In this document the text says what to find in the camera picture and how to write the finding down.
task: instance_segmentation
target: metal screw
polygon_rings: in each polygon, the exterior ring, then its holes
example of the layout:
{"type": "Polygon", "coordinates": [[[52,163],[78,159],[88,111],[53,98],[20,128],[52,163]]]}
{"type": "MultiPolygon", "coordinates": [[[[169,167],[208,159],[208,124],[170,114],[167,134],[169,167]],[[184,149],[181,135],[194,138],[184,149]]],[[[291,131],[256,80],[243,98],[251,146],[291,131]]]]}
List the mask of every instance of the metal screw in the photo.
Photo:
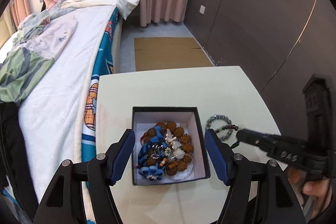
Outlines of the metal screw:
{"type": "Polygon", "coordinates": [[[272,165],[272,166],[277,166],[278,165],[278,163],[275,160],[270,160],[269,164],[272,165]]]}
{"type": "Polygon", "coordinates": [[[69,166],[69,165],[70,165],[70,161],[69,161],[69,160],[64,160],[64,161],[62,162],[62,165],[63,165],[63,166],[69,166]]]}
{"type": "Polygon", "coordinates": [[[97,160],[103,160],[103,159],[105,159],[105,157],[106,157],[106,155],[104,154],[104,153],[100,153],[100,154],[98,154],[97,155],[97,160]]]}
{"type": "Polygon", "coordinates": [[[242,154],[239,154],[239,153],[236,153],[233,157],[234,157],[236,160],[242,160],[242,159],[243,159],[243,155],[242,155],[242,154]]]}

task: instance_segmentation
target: table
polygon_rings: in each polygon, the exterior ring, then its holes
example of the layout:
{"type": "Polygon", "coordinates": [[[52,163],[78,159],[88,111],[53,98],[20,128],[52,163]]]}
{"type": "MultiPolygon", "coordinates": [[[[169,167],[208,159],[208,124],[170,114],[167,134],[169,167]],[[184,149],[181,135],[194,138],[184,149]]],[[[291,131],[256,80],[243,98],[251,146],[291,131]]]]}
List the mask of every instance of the table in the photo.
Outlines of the table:
{"type": "MultiPolygon", "coordinates": [[[[97,153],[106,152],[126,128],[132,127],[134,106],[196,106],[204,126],[210,116],[224,114],[239,127],[280,134],[264,101],[240,67],[121,73],[100,77],[97,153]]],[[[231,145],[235,141],[233,135],[227,143],[231,145]]],[[[269,159],[264,152],[247,144],[241,144],[234,151],[253,161],[269,159]]],[[[211,177],[206,180],[134,186],[129,160],[122,179],[111,187],[124,224],[209,224],[216,221],[229,187],[218,180],[210,160],[209,164],[211,177]]],[[[252,183],[250,197],[255,194],[256,184],[252,183]]]]}

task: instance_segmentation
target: blue gripper pad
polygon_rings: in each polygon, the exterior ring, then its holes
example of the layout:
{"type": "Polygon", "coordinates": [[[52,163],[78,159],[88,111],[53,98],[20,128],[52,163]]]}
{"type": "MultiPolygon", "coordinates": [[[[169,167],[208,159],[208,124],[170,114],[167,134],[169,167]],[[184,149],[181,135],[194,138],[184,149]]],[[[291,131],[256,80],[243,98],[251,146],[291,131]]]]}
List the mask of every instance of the blue gripper pad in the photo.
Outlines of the blue gripper pad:
{"type": "Polygon", "coordinates": [[[215,132],[211,133],[210,130],[205,132],[204,142],[218,179],[227,184],[229,182],[227,163],[219,148],[221,145],[227,144],[221,143],[215,132]]]}
{"type": "Polygon", "coordinates": [[[112,176],[111,176],[111,182],[113,184],[115,184],[118,180],[121,179],[125,171],[128,159],[132,154],[133,147],[135,144],[134,131],[131,130],[125,140],[122,140],[121,138],[118,144],[121,147],[119,148],[117,157],[115,158],[113,162],[112,176]]]}

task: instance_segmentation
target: gray beaded bracelet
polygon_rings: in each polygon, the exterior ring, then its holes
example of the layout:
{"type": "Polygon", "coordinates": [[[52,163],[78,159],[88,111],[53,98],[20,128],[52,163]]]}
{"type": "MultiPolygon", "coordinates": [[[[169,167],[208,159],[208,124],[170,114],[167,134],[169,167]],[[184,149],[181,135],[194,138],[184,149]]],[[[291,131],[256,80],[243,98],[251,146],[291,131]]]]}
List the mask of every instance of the gray beaded bracelet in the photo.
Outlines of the gray beaded bracelet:
{"type": "Polygon", "coordinates": [[[225,140],[228,140],[233,132],[233,130],[238,130],[238,126],[232,124],[231,120],[225,115],[213,115],[207,120],[207,125],[205,127],[205,130],[209,129],[211,127],[211,123],[214,120],[223,120],[227,122],[227,125],[222,126],[220,128],[215,129],[215,132],[218,134],[221,130],[229,129],[228,133],[225,136],[220,137],[220,141],[223,142],[225,140]]]}

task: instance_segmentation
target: green and white garment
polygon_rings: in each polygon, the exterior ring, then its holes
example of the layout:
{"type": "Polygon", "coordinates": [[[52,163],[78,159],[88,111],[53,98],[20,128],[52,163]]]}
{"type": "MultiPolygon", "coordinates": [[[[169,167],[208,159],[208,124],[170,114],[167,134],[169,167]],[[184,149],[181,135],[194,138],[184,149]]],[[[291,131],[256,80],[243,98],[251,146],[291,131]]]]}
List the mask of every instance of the green and white garment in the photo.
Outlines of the green and white garment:
{"type": "Polygon", "coordinates": [[[77,20],[51,24],[41,35],[16,43],[0,64],[0,103],[20,105],[61,54],[77,20]]]}

